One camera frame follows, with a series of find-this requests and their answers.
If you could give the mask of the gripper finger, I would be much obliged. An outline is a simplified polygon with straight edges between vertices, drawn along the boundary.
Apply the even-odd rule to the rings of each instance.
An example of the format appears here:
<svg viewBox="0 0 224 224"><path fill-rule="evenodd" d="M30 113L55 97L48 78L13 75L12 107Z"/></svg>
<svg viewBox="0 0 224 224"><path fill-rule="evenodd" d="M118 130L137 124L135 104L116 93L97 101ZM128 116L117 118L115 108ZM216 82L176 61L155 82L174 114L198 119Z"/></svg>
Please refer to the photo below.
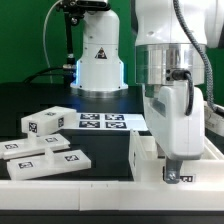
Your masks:
<svg viewBox="0 0 224 224"><path fill-rule="evenodd" d="M180 181L180 170L182 161L165 160L163 179L167 184L177 184Z"/></svg>

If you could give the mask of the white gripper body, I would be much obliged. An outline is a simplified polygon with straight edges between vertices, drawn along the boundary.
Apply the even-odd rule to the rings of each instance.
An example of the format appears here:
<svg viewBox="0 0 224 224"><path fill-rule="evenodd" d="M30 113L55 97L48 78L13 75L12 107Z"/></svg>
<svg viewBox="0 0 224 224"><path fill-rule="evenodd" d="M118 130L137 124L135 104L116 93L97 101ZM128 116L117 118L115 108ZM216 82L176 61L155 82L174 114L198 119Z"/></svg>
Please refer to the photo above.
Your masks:
<svg viewBox="0 0 224 224"><path fill-rule="evenodd" d="M204 152L204 102L194 89L192 113L185 115L189 90L186 81L161 86L154 97L143 95L144 116L155 141L171 160L198 160Z"/></svg>

